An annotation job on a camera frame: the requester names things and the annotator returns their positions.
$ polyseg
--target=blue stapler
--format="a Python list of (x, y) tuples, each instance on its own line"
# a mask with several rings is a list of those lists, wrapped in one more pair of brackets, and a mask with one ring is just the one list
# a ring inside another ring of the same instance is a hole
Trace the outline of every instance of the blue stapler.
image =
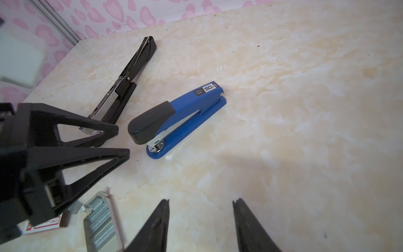
[(129, 123), (129, 134), (136, 144), (147, 144), (151, 158), (160, 158), (226, 104), (223, 94), (210, 82), (137, 116)]

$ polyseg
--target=table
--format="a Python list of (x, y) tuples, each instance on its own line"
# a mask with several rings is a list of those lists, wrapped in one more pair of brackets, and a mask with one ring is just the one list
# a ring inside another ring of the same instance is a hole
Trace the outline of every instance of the table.
[[(125, 246), (166, 198), (168, 251), (237, 251), (241, 197), (283, 251), (402, 251), (402, 10), (276, 1), (83, 40), (26, 102), (87, 116), (152, 35), (157, 51), (102, 146), (129, 148), (130, 160), (81, 198), (113, 196)], [(213, 80), (227, 104), (165, 157), (129, 137), (131, 119)], [(96, 165), (66, 170), (67, 182)], [(86, 251), (84, 217), (0, 250)]]

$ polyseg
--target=white label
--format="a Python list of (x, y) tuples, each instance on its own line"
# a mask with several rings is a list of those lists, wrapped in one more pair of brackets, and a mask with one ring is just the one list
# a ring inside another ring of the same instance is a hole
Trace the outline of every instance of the white label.
[(213, 89), (215, 89), (216, 87), (213, 85), (213, 83), (207, 84), (203, 87), (203, 90), (207, 93)]

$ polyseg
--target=stapler label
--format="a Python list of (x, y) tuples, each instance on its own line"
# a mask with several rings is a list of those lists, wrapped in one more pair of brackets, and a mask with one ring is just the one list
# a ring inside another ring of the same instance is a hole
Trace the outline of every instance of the stapler label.
[(216, 88), (218, 88), (219, 86), (218, 86), (218, 84), (217, 83), (215, 83), (215, 82), (211, 82), (211, 83), (209, 83), (209, 84), (207, 84), (207, 85), (205, 85), (205, 86), (203, 86), (203, 87), (201, 87), (201, 88), (199, 88), (199, 89), (197, 89), (197, 90), (195, 90), (195, 91), (193, 91), (197, 96), (200, 96), (200, 95), (202, 95), (202, 94), (205, 94), (205, 93), (207, 93), (207, 92), (209, 92), (209, 91), (211, 91), (211, 90), (213, 90), (213, 89), (216, 89)]

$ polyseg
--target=stapler anvil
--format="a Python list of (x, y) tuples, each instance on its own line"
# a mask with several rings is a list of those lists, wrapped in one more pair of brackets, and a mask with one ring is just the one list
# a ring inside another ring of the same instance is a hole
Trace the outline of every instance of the stapler anvil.
[(129, 134), (136, 144), (147, 144), (151, 158), (160, 158), (226, 104), (223, 94), (217, 83), (210, 82), (134, 118)]
[[(156, 49), (157, 46), (154, 38), (151, 36), (145, 37), (136, 54), (88, 118), (106, 123), (116, 123), (137, 86), (133, 82), (133, 79), (146, 62), (151, 59)], [(80, 130), (88, 135), (94, 133), (93, 129), (85, 127), (80, 127)]]

